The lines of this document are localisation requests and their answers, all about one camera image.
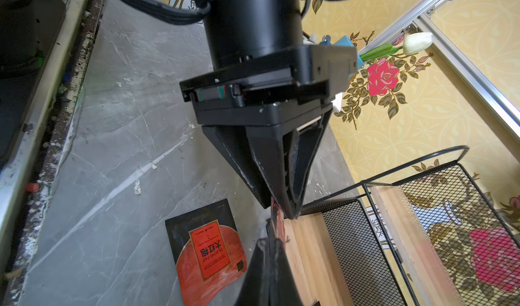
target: black metal mesh basket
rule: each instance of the black metal mesh basket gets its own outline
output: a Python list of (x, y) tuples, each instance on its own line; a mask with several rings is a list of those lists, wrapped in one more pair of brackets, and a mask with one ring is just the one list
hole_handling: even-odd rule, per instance
[[(520, 306), (520, 244), (458, 163), (467, 147), (424, 156), (304, 206), (302, 214), (323, 214), (355, 306), (406, 305), (401, 289), (419, 305), (389, 233), (379, 231), (385, 227), (370, 195), (371, 181), (460, 149), (464, 152), (457, 160), (392, 185), (404, 191), (466, 305)], [(358, 186), (365, 194), (330, 199)], [(364, 196), (373, 216), (367, 214)], [(392, 270), (385, 248), (392, 252), (399, 272)], [(396, 276), (403, 278), (406, 287), (398, 284)]]
[(466, 305), (520, 305), (518, 242), (462, 165), (401, 188)]

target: wooden board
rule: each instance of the wooden board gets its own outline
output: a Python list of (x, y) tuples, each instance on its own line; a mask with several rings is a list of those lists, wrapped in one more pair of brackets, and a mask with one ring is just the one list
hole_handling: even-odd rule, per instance
[(370, 188), (388, 230), (406, 264), (416, 294), (426, 306), (464, 306), (419, 219), (398, 186)]
[(304, 306), (354, 305), (321, 213), (284, 220), (285, 252)]

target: gray marble countertop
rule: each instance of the gray marble countertop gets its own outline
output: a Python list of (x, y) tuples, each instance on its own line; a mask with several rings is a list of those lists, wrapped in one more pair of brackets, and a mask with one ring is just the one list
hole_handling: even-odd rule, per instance
[[(250, 260), (269, 210), (202, 134), (178, 85), (211, 68), (202, 25), (108, 0), (21, 305), (181, 305), (164, 220), (224, 198)], [(352, 183), (328, 128), (305, 201)], [(233, 304), (244, 277), (210, 305)]]

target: red label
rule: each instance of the red label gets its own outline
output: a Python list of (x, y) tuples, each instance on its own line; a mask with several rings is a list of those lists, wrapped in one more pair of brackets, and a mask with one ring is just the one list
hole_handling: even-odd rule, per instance
[(202, 280), (206, 281), (231, 263), (218, 220), (190, 231)]

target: black cylindrical motor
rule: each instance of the black cylindrical motor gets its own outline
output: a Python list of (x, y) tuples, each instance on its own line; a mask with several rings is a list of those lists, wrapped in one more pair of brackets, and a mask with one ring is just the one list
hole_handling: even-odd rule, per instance
[(215, 69), (302, 44), (299, 0), (214, 0), (204, 26)]

